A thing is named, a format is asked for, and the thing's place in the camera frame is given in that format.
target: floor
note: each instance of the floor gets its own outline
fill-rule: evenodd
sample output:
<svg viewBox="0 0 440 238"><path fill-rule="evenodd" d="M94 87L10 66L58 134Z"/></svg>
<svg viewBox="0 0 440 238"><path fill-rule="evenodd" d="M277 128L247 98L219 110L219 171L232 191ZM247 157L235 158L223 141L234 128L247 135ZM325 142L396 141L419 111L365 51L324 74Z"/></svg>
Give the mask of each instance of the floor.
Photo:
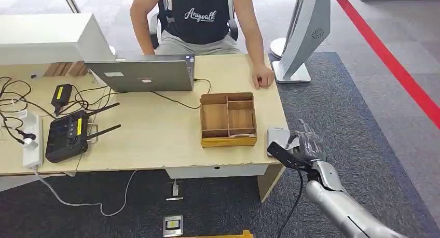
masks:
<svg viewBox="0 0 440 238"><path fill-rule="evenodd" d="M388 49L440 105L440 1L349 0ZM93 12L120 55L138 53L128 9L132 0L77 0ZM294 0L254 0L265 50L284 36ZM0 14L67 13L63 0L0 0ZM332 32L317 51L336 51L410 180L440 226L440 130L371 50L335 0ZM239 45L245 51L243 35Z"/></svg>

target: man's hand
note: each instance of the man's hand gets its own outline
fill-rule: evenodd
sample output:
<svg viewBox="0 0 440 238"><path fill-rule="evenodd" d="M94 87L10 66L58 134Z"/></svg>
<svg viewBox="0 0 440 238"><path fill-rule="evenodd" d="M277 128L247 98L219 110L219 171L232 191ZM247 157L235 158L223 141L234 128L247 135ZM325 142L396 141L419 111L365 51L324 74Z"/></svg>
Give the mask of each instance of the man's hand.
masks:
<svg viewBox="0 0 440 238"><path fill-rule="evenodd" d="M273 83L275 74L265 65L254 66L252 80L256 89L268 88Z"/></svg>

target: laptop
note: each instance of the laptop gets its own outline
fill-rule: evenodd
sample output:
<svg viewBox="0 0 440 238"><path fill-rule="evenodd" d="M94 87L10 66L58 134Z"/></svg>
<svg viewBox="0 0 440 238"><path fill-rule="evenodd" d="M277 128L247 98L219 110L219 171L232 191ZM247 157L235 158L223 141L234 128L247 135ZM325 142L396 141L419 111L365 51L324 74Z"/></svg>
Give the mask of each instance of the laptop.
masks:
<svg viewBox="0 0 440 238"><path fill-rule="evenodd" d="M86 66L115 92L191 91L194 87L193 55L136 55Z"/></svg>

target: black router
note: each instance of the black router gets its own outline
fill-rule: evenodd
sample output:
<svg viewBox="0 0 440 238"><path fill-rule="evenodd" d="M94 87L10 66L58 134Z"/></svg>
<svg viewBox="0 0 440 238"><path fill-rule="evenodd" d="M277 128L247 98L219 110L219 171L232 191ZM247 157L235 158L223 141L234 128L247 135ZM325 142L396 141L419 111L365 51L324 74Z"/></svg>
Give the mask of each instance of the black router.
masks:
<svg viewBox="0 0 440 238"><path fill-rule="evenodd" d="M120 128L121 125L87 135L87 123L90 116L116 107L119 103L103 107L90 113L84 110L72 113L54 120L50 124L49 137L47 138L46 159L52 163L69 159L87 151L87 140L98 137L104 133Z"/></svg>

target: robotic arm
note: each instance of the robotic arm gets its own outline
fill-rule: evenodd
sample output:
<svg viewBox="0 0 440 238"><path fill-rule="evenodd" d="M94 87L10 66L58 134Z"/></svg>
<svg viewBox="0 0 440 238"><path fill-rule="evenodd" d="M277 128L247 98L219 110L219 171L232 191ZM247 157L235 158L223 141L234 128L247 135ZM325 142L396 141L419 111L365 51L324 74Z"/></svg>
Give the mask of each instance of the robotic arm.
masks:
<svg viewBox="0 0 440 238"><path fill-rule="evenodd" d="M346 237L406 238L379 222L347 193L336 169L327 162L322 140L313 131L309 131L307 124L303 124L305 132L295 131L285 147L272 142L267 151L284 166L298 168L307 173L307 198L316 204ZM299 139L299 147L289 149L295 138Z"/></svg>

